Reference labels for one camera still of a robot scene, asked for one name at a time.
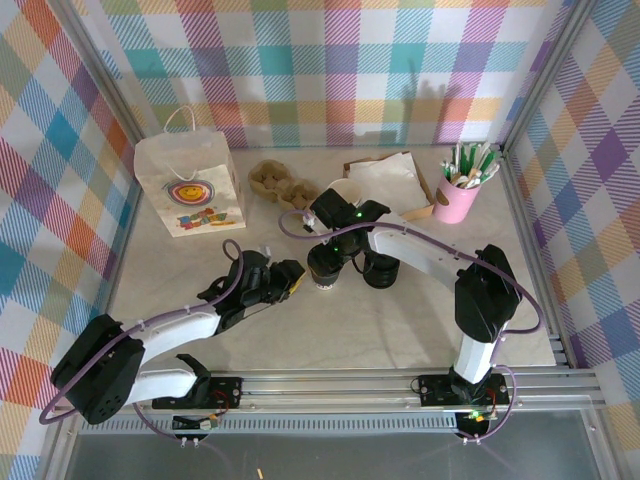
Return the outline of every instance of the cardboard box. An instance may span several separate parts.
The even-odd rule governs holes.
[[[360,160],[355,160],[353,162],[345,163],[344,166],[343,166],[343,170],[342,170],[342,176],[344,178],[348,178],[349,177],[349,171],[351,170],[351,165],[354,164],[354,163],[379,162],[380,160],[384,160],[385,158],[389,158],[392,155],[395,155],[395,153],[392,153],[391,155],[385,155],[384,157],[380,157],[378,159],[361,158]],[[427,185],[427,182],[425,181],[424,177],[422,176],[422,172],[420,171],[420,168],[418,167],[418,164],[416,163],[415,159],[413,160],[413,164],[416,167],[416,173],[418,175],[418,181],[420,182],[420,188],[422,189],[422,191],[424,192],[425,196],[427,197],[427,201],[429,202],[429,205],[427,205],[424,208],[419,208],[417,210],[411,210],[411,211],[406,212],[403,215],[401,215],[402,218],[404,218],[408,222],[410,222],[412,220],[418,220],[420,218],[428,217],[429,215],[431,215],[431,212],[433,211],[433,205],[435,204],[435,199],[433,198],[433,195],[431,195],[431,190],[429,190],[429,185]]]

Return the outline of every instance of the plaid backdrop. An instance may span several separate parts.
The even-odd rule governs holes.
[[[640,478],[640,2],[600,1],[517,145],[581,366]]]
[[[148,133],[190,104],[233,147],[485,140],[560,3],[75,0]]]
[[[0,479],[27,480],[53,366],[102,312],[133,149],[44,0],[0,0]]]

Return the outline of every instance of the white paper bag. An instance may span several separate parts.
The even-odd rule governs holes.
[[[222,132],[167,133],[136,145],[136,178],[174,237],[246,226],[244,200]]]

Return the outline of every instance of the pink cup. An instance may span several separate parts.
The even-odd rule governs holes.
[[[436,204],[433,207],[433,216],[444,223],[460,223],[469,213],[469,209],[479,191],[480,186],[469,190],[454,187],[442,175],[436,190]]]

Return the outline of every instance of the paper bag handle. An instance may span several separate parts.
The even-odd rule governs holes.
[[[178,113],[180,110],[182,110],[183,108],[186,108],[187,110],[189,110],[189,112],[191,112],[191,130],[193,130],[194,132],[196,131],[196,114],[193,113],[193,109],[189,106],[189,105],[183,105],[179,108],[177,108],[171,115],[169,115],[169,118],[167,118],[167,121],[164,124],[164,133],[169,133],[167,132],[167,126],[169,125],[169,122],[173,119],[173,117],[176,115],[176,113]],[[198,170],[194,170],[193,173],[191,174],[191,176],[189,178],[185,178],[182,175],[180,175],[178,172],[176,172],[171,165],[169,165],[169,162],[164,162],[164,164],[167,166],[167,168],[169,170],[171,170],[173,172],[173,174],[178,177],[180,180],[182,180],[183,182],[190,182],[191,180],[193,180],[194,178],[196,178],[196,175],[198,174]]]

